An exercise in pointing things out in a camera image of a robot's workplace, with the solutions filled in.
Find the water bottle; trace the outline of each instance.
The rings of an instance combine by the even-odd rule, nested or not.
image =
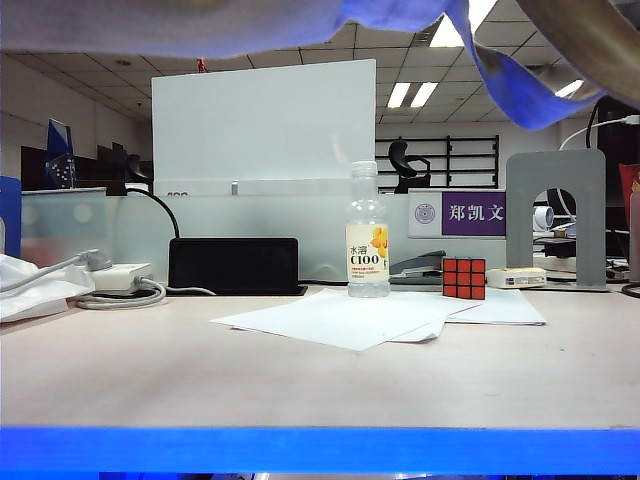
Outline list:
[[[378,200],[374,160],[352,163],[352,202],[347,208],[346,257],[352,297],[389,295],[389,228]]]

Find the cubicle divider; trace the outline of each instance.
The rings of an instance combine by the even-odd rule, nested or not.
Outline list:
[[[390,258],[397,262],[433,250],[484,257],[504,266],[505,240],[410,239],[407,195],[380,197],[389,210]],[[163,197],[182,237],[294,237],[299,278],[346,279],[345,209],[348,196]],[[150,262],[166,281],[173,228],[167,214],[142,196],[49,194],[23,196],[23,258],[39,266],[100,248],[117,263]]]

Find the logo emblem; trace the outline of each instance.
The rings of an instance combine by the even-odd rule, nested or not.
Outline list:
[[[416,211],[414,213],[416,220],[420,223],[431,223],[436,218],[436,209],[433,208],[433,205],[428,203],[423,203],[416,207]]]

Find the bottle label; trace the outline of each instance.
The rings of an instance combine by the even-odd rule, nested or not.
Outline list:
[[[389,228],[384,224],[347,225],[347,277],[349,282],[389,280]]]

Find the white paper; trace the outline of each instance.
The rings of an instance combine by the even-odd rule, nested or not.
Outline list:
[[[544,317],[520,290],[487,288],[486,299],[477,307],[454,313],[448,323],[488,323],[499,325],[544,325]]]
[[[288,305],[211,322],[362,351],[418,329],[419,335],[401,341],[435,338],[448,315],[469,306],[465,300],[422,292],[353,298],[346,290],[325,289]]]

